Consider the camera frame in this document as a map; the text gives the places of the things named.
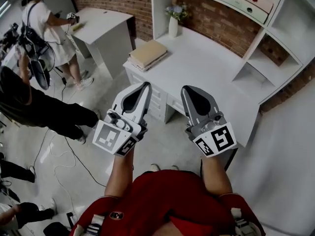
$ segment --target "white vase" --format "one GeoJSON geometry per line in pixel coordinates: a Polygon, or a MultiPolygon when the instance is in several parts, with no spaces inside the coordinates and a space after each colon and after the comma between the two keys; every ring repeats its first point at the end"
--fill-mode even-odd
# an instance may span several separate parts
{"type": "Polygon", "coordinates": [[[171,37],[176,37],[177,30],[178,30],[178,21],[177,21],[177,19],[171,17],[169,20],[168,34],[171,37]]]}

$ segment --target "book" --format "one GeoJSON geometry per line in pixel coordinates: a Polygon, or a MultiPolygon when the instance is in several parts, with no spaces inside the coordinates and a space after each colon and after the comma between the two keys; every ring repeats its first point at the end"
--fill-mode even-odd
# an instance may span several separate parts
{"type": "Polygon", "coordinates": [[[164,55],[166,52],[167,48],[165,46],[155,40],[150,40],[149,42],[129,53],[129,56],[138,66],[145,68],[150,63],[164,55]]]}
{"type": "Polygon", "coordinates": [[[156,60],[152,61],[150,64],[148,64],[146,67],[139,66],[136,62],[134,62],[134,59],[129,57],[128,61],[137,69],[139,69],[142,72],[145,72],[149,70],[151,67],[159,63],[163,58],[167,56],[168,52],[164,53],[162,56],[158,57],[156,60]]]}

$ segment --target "person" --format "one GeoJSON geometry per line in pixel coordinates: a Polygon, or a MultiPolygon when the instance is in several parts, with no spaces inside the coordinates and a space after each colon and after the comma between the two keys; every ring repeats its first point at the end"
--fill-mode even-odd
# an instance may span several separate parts
{"type": "Polygon", "coordinates": [[[5,156],[0,152],[0,178],[13,177],[35,183],[35,170],[30,166],[28,170],[5,160],[5,156]]]}
{"type": "Polygon", "coordinates": [[[77,125],[94,127],[99,117],[79,104],[66,104],[30,86],[29,59],[19,60],[21,77],[6,66],[0,67],[0,112],[22,125],[48,127],[62,136],[85,143],[77,125]]]}
{"type": "Polygon", "coordinates": [[[30,27],[53,49],[49,54],[54,66],[61,67],[68,76],[72,77],[78,90],[89,86],[94,79],[82,80],[75,48],[61,28],[63,25],[75,24],[76,20],[57,18],[42,0],[22,0],[22,6],[26,6],[22,13],[24,24],[27,24],[30,13],[30,27]]]}
{"type": "Polygon", "coordinates": [[[93,232],[95,215],[104,217],[100,236],[236,235],[240,224],[254,230],[246,235],[265,235],[245,200],[232,192],[216,157],[202,159],[203,180],[177,167],[159,170],[153,164],[132,182],[133,157],[134,150],[115,156],[105,196],[87,208],[70,236],[93,232]]]}
{"type": "Polygon", "coordinates": [[[51,198],[50,203],[50,208],[44,210],[39,210],[33,203],[21,203],[12,207],[0,203],[0,230],[18,230],[30,222],[52,219],[57,214],[57,209],[54,199],[51,198]]]}

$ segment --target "black strap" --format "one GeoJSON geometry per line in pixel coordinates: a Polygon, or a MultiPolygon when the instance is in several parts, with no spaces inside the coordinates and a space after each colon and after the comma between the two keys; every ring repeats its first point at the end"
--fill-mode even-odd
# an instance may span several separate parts
{"type": "Polygon", "coordinates": [[[27,26],[30,26],[30,13],[31,13],[31,10],[34,8],[35,5],[37,5],[38,3],[34,3],[31,7],[30,7],[30,10],[29,10],[29,13],[28,13],[28,23],[27,23],[27,26]]]}

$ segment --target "red sleeve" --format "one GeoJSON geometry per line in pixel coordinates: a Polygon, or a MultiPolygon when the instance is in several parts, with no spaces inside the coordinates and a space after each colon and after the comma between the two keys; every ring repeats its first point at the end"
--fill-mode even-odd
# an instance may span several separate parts
{"type": "Polygon", "coordinates": [[[266,235],[260,222],[258,221],[252,209],[248,206],[243,197],[235,193],[224,194],[218,198],[218,201],[228,210],[231,210],[232,208],[241,209],[242,218],[258,226],[262,236],[266,235]]]}
{"type": "Polygon", "coordinates": [[[107,214],[111,212],[119,202],[120,199],[114,197],[102,197],[94,201],[84,211],[78,222],[74,225],[74,227],[71,230],[70,236],[73,236],[74,230],[77,228],[78,224],[83,228],[88,227],[95,214],[100,216],[107,216],[107,214]]]}

